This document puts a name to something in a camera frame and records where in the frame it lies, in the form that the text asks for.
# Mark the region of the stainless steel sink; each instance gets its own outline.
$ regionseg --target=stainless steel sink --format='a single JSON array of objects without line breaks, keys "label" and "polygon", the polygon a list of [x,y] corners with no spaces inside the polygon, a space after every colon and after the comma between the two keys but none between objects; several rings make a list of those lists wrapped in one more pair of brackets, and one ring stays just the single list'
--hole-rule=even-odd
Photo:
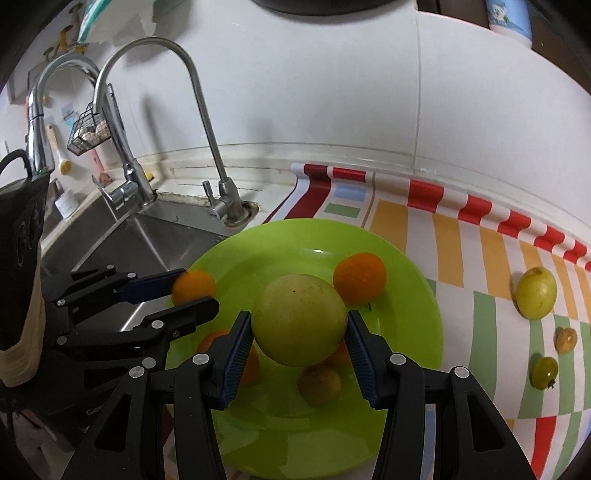
[{"label": "stainless steel sink", "polygon": [[[99,198],[64,231],[41,261],[42,276],[84,271],[109,264],[138,276],[188,268],[207,250],[238,233],[211,218],[205,206],[157,200],[113,215]],[[117,304],[84,321],[79,328],[128,330],[144,316],[165,309],[167,298],[140,305]]]}]

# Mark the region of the tangerine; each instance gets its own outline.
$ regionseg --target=tangerine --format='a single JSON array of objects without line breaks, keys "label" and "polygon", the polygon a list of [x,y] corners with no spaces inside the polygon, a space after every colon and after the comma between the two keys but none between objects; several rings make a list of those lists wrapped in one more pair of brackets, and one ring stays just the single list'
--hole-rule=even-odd
[{"label": "tangerine", "polygon": [[[230,330],[228,329],[214,330],[213,332],[208,333],[203,338],[203,340],[199,342],[196,353],[206,353],[217,337],[227,335],[228,333],[230,333]],[[256,383],[259,378],[260,369],[261,363],[259,361],[258,354],[256,353],[255,348],[251,347],[251,351],[248,352],[246,364],[244,365],[244,370],[242,371],[240,386],[248,387],[249,385]]]},{"label": "tangerine", "polygon": [[358,253],[342,260],[335,268],[333,286],[348,305],[378,298],[386,287],[386,266],[377,255]]},{"label": "tangerine", "polygon": [[335,352],[324,360],[324,364],[332,368],[344,367],[345,365],[349,365],[349,363],[349,351],[345,342],[341,342]]},{"label": "tangerine", "polygon": [[202,297],[213,297],[215,294],[215,280],[209,273],[199,270],[180,274],[171,290],[171,298],[175,306]]}]

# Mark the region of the striped placemat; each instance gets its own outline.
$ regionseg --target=striped placemat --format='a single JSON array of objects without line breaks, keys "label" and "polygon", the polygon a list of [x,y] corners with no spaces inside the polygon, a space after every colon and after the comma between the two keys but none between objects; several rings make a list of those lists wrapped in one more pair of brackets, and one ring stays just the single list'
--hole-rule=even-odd
[{"label": "striped placemat", "polygon": [[[556,479],[591,429],[591,254],[581,242],[522,212],[448,186],[393,174],[294,164],[293,192],[266,220],[328,218],[394,244],[428,279],[444,329],[441,369],[470,369],[519,441],[536,477]],[[543,265],[558,298],[539,322],[519,315],[512,283]],[[577,331],[572,353],[556,354],[559,327]],[[529,382],[534,354],[559,362],[555,388]],[[421,480],[432,478],[433,408],[427,409]],[[174,462],[167,473],[176,478]],[[373,463],[338,478],[371,478]],[[248,474],[228,468],[233,480]]]}]

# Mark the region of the white wall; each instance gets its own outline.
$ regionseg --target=white wall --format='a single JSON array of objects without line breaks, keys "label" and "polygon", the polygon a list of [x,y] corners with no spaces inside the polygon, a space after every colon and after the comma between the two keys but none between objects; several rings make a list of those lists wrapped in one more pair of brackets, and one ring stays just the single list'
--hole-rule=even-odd
[{"label": "white wall", "polygon": [[415,169],[591,241],[591,96],[508,38],[439,15],[418,19]]},{"label": "white wall", "polygon": [[[155,34],[176,40],[195,60],[220,144],[302,142],[414,152],[418,47],[412,1],[313,20],[247,0],[187,1],[159,22]],[[119,61],[109,81],[137,156],[207,145],[188,75],[172,52],[140,47]]]},{"label": "white wall", "polygon": [[[64,11],[56,16],[39,33],[38,37],[27,49],[12,74],[13,81],[16,84],[22,85],[24,83],[26,85],[29,70],[43,61],[43,52],[48,46],[57,44],[60,30],[70,22],[70,15],[67,13],[67,10],[76,3],[78,1],[73,0]],[[78,111],[78,113],[84,111],[88,102],[92,100],[92,86],[80,73],[72,70],[63,70],[53,74],[47,83],[46,94],[49,97],[49,103],[44,108],[46,123],[51,122],[56,126],[55,132],[60,150],[67,159],[74,162],[74,166],[68,176],[62,176],[58,171],[55,171],[52,174],[52,178],[58,177],[66,189],[70,188],[74,192],[83,191],[87,193],[94,188],[91,175],[96,170],[86,155],[76,157],[66,150],[70,128],[63,121],[61,109],[72,103],[75,111]],[[9,101],[8,87],[5,87],[0,93],[0,158],[7,153],[5,144],[9,150],[24,148],[26,134],[26,106],[20,103],[11,104]],[[114,148],[111,145],[106,146],[107,153],[111,153],[113,150]],[[0,186],[23,178],[26,175],[22,162],[18,160],[14,161],[0,176]]]},{"label": "white wall", "polygon": [[[221,145],[293,145],[300,161],[314,154],[302,144],[339,145],[341,162],[350,147],[350,158],[456,183],[591,242],[591,97],[516,42],[416,12],[411,0],[313,19],[248,0],[187,0],[155,34],[196,61]],[[100,66],[112,51],[93,44],[87,54]],[[72,95],[82,108],[90,85],[78,74],[71,81],[73,95],[65,80],[50,86],[60,102]],[[109,81],[137,157],[182,150],[187,158],[207,145],[173,53],[140,47]],[[0,102],[0,135],[20,140],[22,112],[8,110]],[[117,162],[111,145],[99,153]],[[88,181],[92,167],[76,161],[77,178]]]}]

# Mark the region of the kitchen faucet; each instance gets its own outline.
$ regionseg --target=kitchen faucet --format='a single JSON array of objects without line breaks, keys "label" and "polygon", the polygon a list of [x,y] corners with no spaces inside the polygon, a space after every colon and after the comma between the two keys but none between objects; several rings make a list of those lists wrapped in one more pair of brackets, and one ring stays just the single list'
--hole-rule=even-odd
[{"label": "kitchen faucet", "polygon": [[220,155],[219,149],[217,147],[216,137],[213,133],[212,123],[209,119],[209,114],[207,113],[205,98],[203,97],[199,76],[197,75],[197,67],[193,63],[193,60],[189,54],[180,45],[162,37],[145,37],[131,41],[127,45],[124,45],[119,50],[114,52],[102,67],[96,81],[95,97],[93,100],[95,113],[100,111],[103,101],[106,98],[105,86],[107,75],[109,74],[111,68],[113,68],[113,65],[117,62],[117,60],[119,60],[127,51],[131,50],[132,48],[139,47],[140,45],[160,45],[161,47],[172,50],[183,61],[185,67],[187,67],[189,76],[191,78],[191,84],[193,86],[195,101],[197,102],[199,115],[201,116],[201,122],[203,123],[203,129],[205,130],[207,142],[209,143],[209,148],[212,152],[213,161],[216,164],[217,173],[220,177],[219,199],[214,197],[209,181],[206,180],[203,182],[203,188],[205,189],[207,198],[211,203],[209,213],[211,216],[217,219],[225,217],[226,224],[232,226],[239,225],[240,223],[246,221],[249,218],[249,212],[248,209],[246,209],[242,204],[242,199],[240,198],[240,194],[238,193],[238,189],[236,188],[234,181],[228,177],[228,174],[226,173],[222,156]]},{"label": "kitchen faucet", "polygon": [[[33,167],[34,174],[45,173],[55,168],[53,153],[51,152],[51,147],[47,140],[47,133],[45,131],[43,94],[47,81],[51,75],[66,67],[74,67],[81,71],[90,79],[93,85],[96,83],[99,76],[99,69],[94,62],[88,57],[77,53],[66,53],[56,58],[41,72],[37,82],[31,89],[31,94],[28,98],[29,127],[27,154]],[[109,205],[115,209],[121,208],[125,202],[133,197],[138,199],[140,205],[147,205],[155,200],[156,195],[150,187],[150,183],[145,176],[144,170],[131,153],[113,93],[102,93],[101,95],[104,95],[104,98],[101,98],[101,100],[106,100],[102,110],[105,114],[107,124],[109,125],[113,143],[115,144],[115,148],[119,154],[121,163],[123,164],[126,182],[111,194],[107,193],[99,185],[97,186],[99,186],[101,193],[106,198]]]}]

